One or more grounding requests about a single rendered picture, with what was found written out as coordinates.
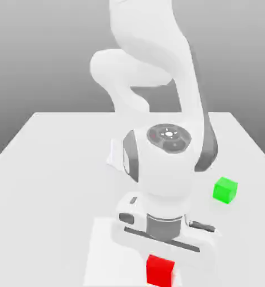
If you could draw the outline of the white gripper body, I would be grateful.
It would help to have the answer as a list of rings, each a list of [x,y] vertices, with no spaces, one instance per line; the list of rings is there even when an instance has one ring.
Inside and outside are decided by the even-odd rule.
[[[206,242],[162,242],[116,221],[112,223],[111,236],[116,243],[135,249],[142,255],[152,254],[198,269],[214,268],[214,248]]]

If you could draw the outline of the small red cube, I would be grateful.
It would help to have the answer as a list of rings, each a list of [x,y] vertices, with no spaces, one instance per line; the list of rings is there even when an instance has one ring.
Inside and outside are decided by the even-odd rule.
[[[147,283],[158,287],[172,287],[175,262],[150,254],[146,262]]]

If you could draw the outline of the small green cube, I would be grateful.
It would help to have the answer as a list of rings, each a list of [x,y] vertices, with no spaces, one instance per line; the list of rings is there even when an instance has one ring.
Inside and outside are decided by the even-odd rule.
[[[229,204],[236,196],[238,183],[221,177],[215,184],[213,189],[213,198],[223,203]]]

